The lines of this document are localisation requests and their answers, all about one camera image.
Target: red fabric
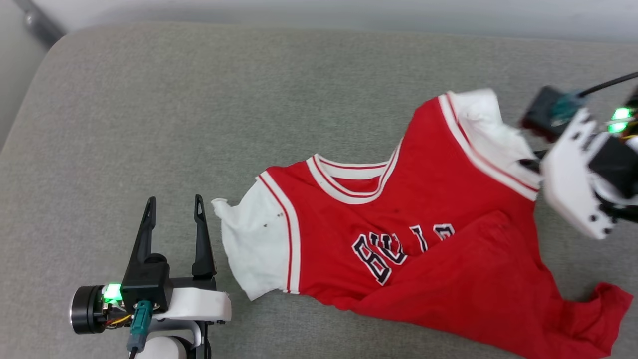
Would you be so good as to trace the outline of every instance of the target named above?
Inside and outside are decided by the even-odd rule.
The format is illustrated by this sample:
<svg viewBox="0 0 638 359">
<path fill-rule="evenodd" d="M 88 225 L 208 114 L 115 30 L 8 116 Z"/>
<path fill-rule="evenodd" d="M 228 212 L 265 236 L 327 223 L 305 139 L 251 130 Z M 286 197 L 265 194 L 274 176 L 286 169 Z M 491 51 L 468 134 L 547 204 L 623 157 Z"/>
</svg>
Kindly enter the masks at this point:
<svg viewBox="0 0 638 359">
<path fill-rule="evenodd" d="M 456 333 L 529 359 L 609 355 L 632 296 L 600 284 L 588 303 L 562 300 L 540 258 L 534 202 L 468 160 L 437 98 L 415 112 L 394 171 L 369 203 L 332 198 L 305 162 L 267 171 L 299 219 L 300 294 L 342 310 Z M 379 183 L 338 182 L 361 192 Z M 438 236 L 433 229 L 441 224 L 451 224 L 454 235 Z M 410 228 L 416 225 L 425 252 Z M 391 269 L 383 284 L 353 249 L 360 236 L 369 240 L 371 234 L 396 238 L 406 255 L 395 264 L 380 246 L 369 246 Z M 397 241 L 390 251 L 399 254 Z"/>
<path fill-rule="evenodd" d="M 477 220 L 395 273 L 350 309 L 462 335 L 529 359 L 609 356 L 632 296 L 599 284 L 589 303 L 560 298 L 500 212 Z"/>
</svg>

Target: jersey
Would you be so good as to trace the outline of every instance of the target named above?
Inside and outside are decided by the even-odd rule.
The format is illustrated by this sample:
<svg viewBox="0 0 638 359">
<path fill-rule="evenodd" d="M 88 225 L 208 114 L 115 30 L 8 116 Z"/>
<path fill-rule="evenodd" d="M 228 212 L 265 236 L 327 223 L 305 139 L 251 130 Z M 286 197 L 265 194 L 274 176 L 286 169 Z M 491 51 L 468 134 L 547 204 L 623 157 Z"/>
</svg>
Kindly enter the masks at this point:
<svg viewBox="0 0 638 359">
<path fill-rule="evenodd" d="M 538 249 L 535 158 L 491 90 L 423 103 L 385 162 L 321 155 L 213 200 L 233 275 L 342 310 L 462 335 L 532 359 L 610 353 L 632 296 L 561 298 Z"/>
</svg>

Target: jersey lettering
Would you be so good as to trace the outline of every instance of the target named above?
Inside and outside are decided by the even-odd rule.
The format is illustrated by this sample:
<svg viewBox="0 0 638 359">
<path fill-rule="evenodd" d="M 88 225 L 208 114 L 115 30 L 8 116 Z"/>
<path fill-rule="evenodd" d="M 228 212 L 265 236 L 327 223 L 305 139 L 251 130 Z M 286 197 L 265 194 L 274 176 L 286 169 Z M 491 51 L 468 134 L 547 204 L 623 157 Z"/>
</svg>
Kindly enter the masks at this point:
<svg viewBox="0 0 638 359">
<path fill-rule="evenodd" d="M 379 236 L 370 232 L 369 235 L 370 244 L 379 247 L 381 253 L 394 264 L 403 264 L 407 256 L 403 254 L 403 247 L 396 234 L 389 236 L 388 234 L 381 235 L 381 242 L 379 242 Z M 393 242 L 396 242 L 396 251 L 392 249 Z"/>
<path fill-rule="evenodd" d="M 379 282 L 379 284 L 384 285 L 386 281 L 388 281 L 388 278 L 392 273 L 392 269 L 388 267 L 388 264 L 385 263 L 381 256 L 370 249 L 367 245 L 367 238 L 365 234 L 359 235 L 359 238 L 357 238 L 355 243 L 352 245 L 352 250 L 355 252 L 357 257 L 366 264 L 370 273 L 375 276 L 375 279 Z"/>
<path fill-rule="evenodd" d="M 421 252 L 427 252 L 427 242 L 423 237 L 423 230 L 421 229 L 421 226 L 413 225 L 410 227 L 410 230 L 419 240 Z M 441 241 L 454 234 L 454 228 L 451 224 L 436 224 L 432 230 L 441 239 Z M 392 268 L 390 268 L 385 260 L 383 260 L 383 257 L 370 249 L 368 243 L 379 248 L 381 254 L 396 265 L 403 264 L 408 256 L 403 253 L 403 246 L 396 234 L 389 235 L 382 233 L 381 235 L 378 235 L 370 232 L 368 236 L 365 234 L 359 235 L 355 243 L 352 244 L 352 250 L 367 266 L 370 273 L 375 276 L 376 281 L 379 282 L 379 284 L 384 285 L 392 273 Z"/>
<path fill-rule="evenodd" d="M 410 227 L 410 230 L 412 231 L 412 233 L 414 233 L 414 235 L 417 237 L 417 239 L 419 239 L 419 245 L 421 246 L 421 252 L 426 252 L 427 251 L 427 242 L 426 242 L 426 239 L 423 238 L 423 231 L 421 230 L 421 226 L 420 225 L 413 225 L 412 227 Z"/>
<path fill-rule="evenodd" d="M 451 237 L 454 234 L 454 228 L 449 223 L 435 224 L 434 227 L 432 227 L 432 230 L 441 239 L 441 241 L 445 238 Z"/>
</svg>

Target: gray couch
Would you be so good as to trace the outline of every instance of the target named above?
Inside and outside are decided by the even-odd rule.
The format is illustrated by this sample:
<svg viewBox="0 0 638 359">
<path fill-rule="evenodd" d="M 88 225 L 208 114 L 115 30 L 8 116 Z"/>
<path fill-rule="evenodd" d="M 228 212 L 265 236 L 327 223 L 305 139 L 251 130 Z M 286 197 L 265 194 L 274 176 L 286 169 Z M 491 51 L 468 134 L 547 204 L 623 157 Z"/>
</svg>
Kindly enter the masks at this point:
<svg viewBox="0 0 638 359">
<path fill-rule="evenodd" d="M 413 110 L 446 90 L 493 88 L 516 124 L 543 85 L 583 88 L 637 67 L 638 46 L 606 43 L 178 23 L 71 34 L 38 70 L 0 153 L 0 357 L 126 357 L 125 330 L 75 335 L 67 308 L 78 286 L 121 279 L 149 196 L 154 249 L 173 275 L 188 275 L 195 194 L 237 203 L 266 167 L 316 152 L 381 161 Z M 631 85 L 594 96 L 591 110 L 608 118 Z M 207 211 L 219 288 L 233 304 L 233 320 L 211 328 L 216 358 L 515 357 L 309 297 L 251 303 Z M 542 198 L 537 224 L 566 298 L 585 299 L 600 281 L 638 294 L 638 226 L 589 240 Z M 636 352 L 635 303 L 612 357 Z"/>
</svg>

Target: green led light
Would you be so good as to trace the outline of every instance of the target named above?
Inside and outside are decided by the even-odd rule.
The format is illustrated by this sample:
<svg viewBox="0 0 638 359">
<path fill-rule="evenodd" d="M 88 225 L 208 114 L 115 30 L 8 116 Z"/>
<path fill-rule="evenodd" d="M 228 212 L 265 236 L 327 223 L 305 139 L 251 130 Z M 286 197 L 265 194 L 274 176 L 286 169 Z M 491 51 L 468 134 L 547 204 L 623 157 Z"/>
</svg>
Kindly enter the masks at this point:
<svg viewBox="0 0 638 359">
<path fill-rule="evenodd" d="M 122 294 L 119 289 L 122 285 L 119 283 L 111 283 L 107 285 L 107 289 L 104 291 L 104 301 L 105 302 L 114 302 L 122 300 Z"/>
<path fill-rule="evenodd" d="M 629 117 L 631 117 L 631 113 L 629 109 L 621 107 L 619 109 L 616 109 L 616 112 L 614 112 L 614 115 L 611 116 L 611 119 L 623 119 L 623 118 L 629 118 Z"/>
<path fill-rule="evenodd" d="M 622 132 L 625 127 L 627 127 L 627 122 L 612 123 L 611 125 L 609 125 L 608 131 L 610 131 L 612 134 L 615 134 L 617 132 Z"/>
</svg>

